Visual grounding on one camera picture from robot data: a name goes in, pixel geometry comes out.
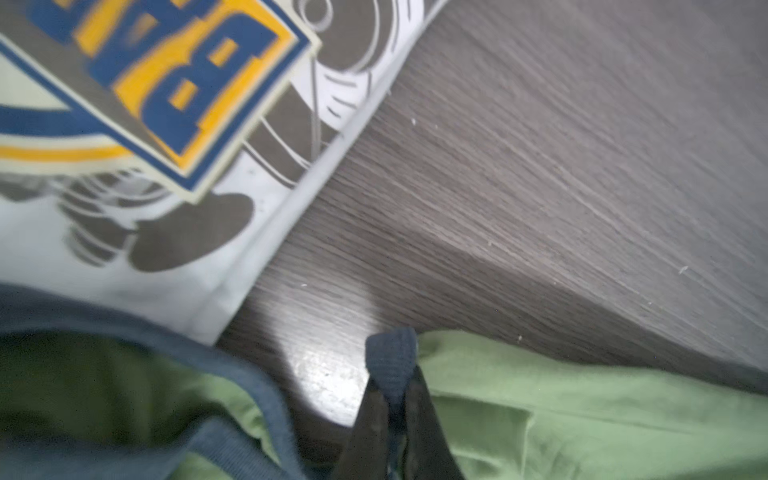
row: gray wooden surface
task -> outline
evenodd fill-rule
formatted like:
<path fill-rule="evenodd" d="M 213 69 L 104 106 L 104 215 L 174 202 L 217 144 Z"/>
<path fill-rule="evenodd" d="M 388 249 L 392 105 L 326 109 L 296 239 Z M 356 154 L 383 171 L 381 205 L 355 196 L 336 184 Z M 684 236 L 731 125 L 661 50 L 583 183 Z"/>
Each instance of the gray wooden surface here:
<path fill-rule="evenodd" d="M 453 0 L 220 345 L 331 454 L 393 326 L 768 392 L 767 22 Z"/>

